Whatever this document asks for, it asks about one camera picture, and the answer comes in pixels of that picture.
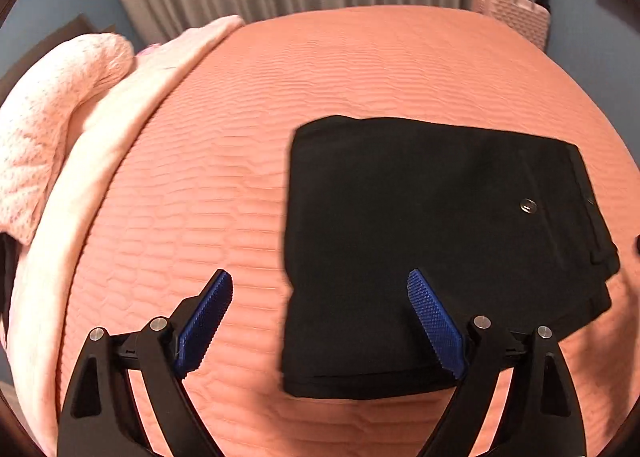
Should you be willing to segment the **black pants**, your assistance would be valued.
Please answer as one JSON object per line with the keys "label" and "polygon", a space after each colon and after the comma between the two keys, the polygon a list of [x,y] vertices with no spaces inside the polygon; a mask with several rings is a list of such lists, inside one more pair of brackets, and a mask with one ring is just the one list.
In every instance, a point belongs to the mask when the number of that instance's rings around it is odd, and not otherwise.
{"label": "black pants", "polygon": [[413,310],[411,272],[465,317],[565,338],[608,310],[620,257],[573,144],[331,116],[294,134],[284,268],[285,392],[383,399],[460,370]]}

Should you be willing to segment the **pink dotted pillow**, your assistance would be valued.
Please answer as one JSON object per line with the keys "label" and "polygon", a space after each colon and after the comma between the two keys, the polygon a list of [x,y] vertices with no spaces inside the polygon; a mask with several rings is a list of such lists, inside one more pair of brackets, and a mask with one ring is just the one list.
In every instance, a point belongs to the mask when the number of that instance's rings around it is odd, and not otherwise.
{"label": "pink dotted pillow", "polygon": [[123,36],[87,34],[36,61],[1,105],[1,231],[32,242],[61,171],[70,117],[128,73],[134,47]]}

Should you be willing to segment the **black garment beside pillow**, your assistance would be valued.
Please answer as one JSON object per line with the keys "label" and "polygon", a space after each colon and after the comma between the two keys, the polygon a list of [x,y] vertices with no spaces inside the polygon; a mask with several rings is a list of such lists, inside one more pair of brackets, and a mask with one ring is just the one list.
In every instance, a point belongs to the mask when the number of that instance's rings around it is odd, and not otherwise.
{"label": "black garment beside pillow", "polygon": [[22,245],[11,235],[2,233],[0,240],[0,292],[1,292],[1,321],[3,333],[6,335],[9,329],[9,316],[15,275],[17,271],[18,257]]}

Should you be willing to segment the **pink hard-shell suitcase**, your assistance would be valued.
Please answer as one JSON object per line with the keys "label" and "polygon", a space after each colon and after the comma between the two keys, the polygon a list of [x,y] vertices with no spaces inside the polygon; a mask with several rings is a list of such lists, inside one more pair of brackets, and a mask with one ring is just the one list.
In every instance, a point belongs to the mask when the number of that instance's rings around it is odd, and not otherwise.
{"label": "pink hard-shell suitcase", "polygon": [[506,24],[538,49],[546,50],[550,13],[537,0],[472,0],[472,10]]}

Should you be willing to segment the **salmon quilted bedspread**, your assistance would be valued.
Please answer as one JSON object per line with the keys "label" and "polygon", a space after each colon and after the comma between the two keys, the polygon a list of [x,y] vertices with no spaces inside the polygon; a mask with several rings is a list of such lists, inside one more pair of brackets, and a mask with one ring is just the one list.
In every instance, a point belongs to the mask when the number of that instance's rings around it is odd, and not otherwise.
{"label": "salmon quilted bedspread", "polygon": [[371,402],[280,387],[288,281],[288,144],[330,115],[512,130],[575,144],[622,267],[611,309],[562,344],[587,447],[614,437],[639,394],[639,170],[582,88],[509,27],[432,6],[364,6],[247,25],[172,91],[120,164],[81,252],[55,378],[63,397],[91,329],[128,333],[172,312],[216,269],[231,307],[194,406],[229,456],[412,456],[449,393]]}

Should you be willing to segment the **light pink blanket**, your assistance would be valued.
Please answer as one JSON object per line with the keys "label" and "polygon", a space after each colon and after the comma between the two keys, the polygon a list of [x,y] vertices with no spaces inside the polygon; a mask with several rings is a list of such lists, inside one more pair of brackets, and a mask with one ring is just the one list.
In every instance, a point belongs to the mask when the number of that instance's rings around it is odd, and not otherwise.
{"label": "light pink blanket", "polygon": [[56,369],[70,286],[94,216],[122,159],[158,105],[243,22],[236,15],[191,28],[142,53],[111,89],[73,112],[63,163],[35,236],[22,245],[3,335],[14,388],[36,446],[56,452]]}

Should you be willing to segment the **dark bed headboard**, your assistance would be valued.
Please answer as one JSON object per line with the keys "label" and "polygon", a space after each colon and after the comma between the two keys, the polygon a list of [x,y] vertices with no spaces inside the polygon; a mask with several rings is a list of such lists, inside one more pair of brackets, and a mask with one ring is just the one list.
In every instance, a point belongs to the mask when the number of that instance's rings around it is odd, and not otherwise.
{"label": "dark bed headboard", "polygon": [[51,70],[51,67],[41,60],[60,44],[82,35],[104,32],[117,32],[117,27],[111,24],[97,28],[85,14],[79,14],[62,27],[55,29],[29,49],[1,77],[1,104],[6,100],[13,103],[19,98],[27,98],[27,95],[50,86],[52,76],[47,74],[47,70]]}

